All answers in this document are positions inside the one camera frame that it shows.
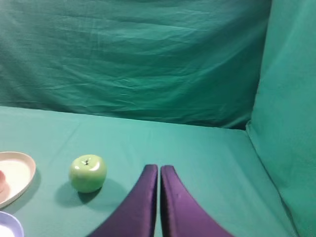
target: beige plate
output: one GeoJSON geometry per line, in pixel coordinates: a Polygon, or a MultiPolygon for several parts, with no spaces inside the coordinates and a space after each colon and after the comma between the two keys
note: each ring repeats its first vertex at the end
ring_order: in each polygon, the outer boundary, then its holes
{"type": "Polygon", "coordinates": [[[0,170],[6,180],[5,188],[0,192],[0,208],[3,208],[26,191],[34,177],[36,165],[27,154],[0,152],[0,170]]]}

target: purple plate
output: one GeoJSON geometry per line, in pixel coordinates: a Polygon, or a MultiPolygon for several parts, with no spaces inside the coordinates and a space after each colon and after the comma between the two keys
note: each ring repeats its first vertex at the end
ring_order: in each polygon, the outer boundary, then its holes
{"type": "Polygon", "coordinates": [[[0,211],[0,236],[24,237],[21,223],[14,216],[0,211]]]}

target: apple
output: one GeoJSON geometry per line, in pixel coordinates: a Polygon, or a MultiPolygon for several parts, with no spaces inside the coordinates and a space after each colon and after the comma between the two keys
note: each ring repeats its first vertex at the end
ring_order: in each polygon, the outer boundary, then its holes
{"type": "Polygon", "coordinates": [[[80,193],[100,189],[107,175],[107,167],[101,157],[84,155],[73,161],[69,170],[72,186],[80,193]]]}

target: green tablecloth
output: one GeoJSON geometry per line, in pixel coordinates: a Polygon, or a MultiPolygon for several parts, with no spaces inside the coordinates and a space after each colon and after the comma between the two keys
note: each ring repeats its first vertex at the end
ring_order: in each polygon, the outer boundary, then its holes
{"type": "Polygon", "coordinates": [[[0,150],[25,152],[37,163],[30,188],[4,209],[21,221],[26,237],[86,236],[148,163],[174,165],[202,207],[237,237],[295,236],[241,130],[0,107],[0,150]],[[104,187],[91,200],[68,183],[71,162],[83,154],[108,165],[104,187]]]}

